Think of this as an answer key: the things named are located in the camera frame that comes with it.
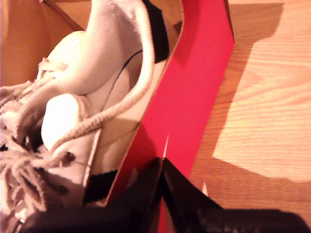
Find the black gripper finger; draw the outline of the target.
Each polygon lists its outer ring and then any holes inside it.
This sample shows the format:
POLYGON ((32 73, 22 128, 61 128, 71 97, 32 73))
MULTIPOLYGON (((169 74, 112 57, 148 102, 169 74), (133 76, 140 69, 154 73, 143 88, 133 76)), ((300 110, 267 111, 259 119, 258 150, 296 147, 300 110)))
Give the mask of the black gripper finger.
POLYGON ((156 193, 163 161, 154 159, 144 173, 105 207, 39 212, 22 225, 23 233, 138 233, 156 193))
POLYGON ((179 233, 309 233, 297 214, 277 209, 225 209, 163 160, 164 199, 179 233))

